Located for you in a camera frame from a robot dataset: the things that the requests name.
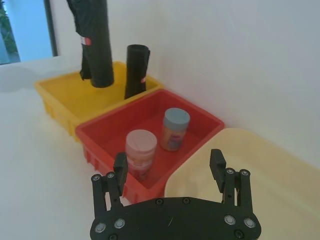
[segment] yellow plastic bin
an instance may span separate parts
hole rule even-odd
[[[78,72],[36,82],[35,88],[43,99],[45,111],[78,141],[75,128],[79,124],[163,87],[148,75],[147,91],[125,100],[126,65],[114,62],[113,73],[114,84],[106,88],[95,88],[89,80],[82,81]]]
[[[320,170],[241,128],[220,131],[195,152],[168,179],[165,197],[222,201],[209,167],[211,149],[222,151],[228,168],[251,172],[259,240],[319,239]]]

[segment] jar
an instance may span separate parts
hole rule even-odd
[[[190,115],[181,108],[169,108],[165,111],[161,134],[161,146],[167,151],[180,149],[190,122]]]
[[[126,136],[125,152],[129,173],[138,181],[147,178],[157,147],[156,136],[147,130],[137,129]]]

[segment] red plastic bin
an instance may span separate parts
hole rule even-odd
[[[128,173],[123,195],[131,203],[162,197],[170,175],[222,130],[224,123],[182,97],[167,90],[158,90],[76,128],[87,162],[105,175],[113,170],[116,154],[125,151],[129,132],[145,129],[159,140],[165,111],[174,107],[186,110],[191,117],[182,147],[177,152],[168,152],[158,143],[153,165],[147,179],[142,182]]]

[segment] pink lid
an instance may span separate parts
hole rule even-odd
[[[133,130],[126,136],[126,152],[134,156],[141,155],[141,157],[153,154],[157,142],[152,132],[143,129]]]

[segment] window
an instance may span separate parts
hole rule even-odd
[[[0,65],[55,56],[50,0],[0,0]]]

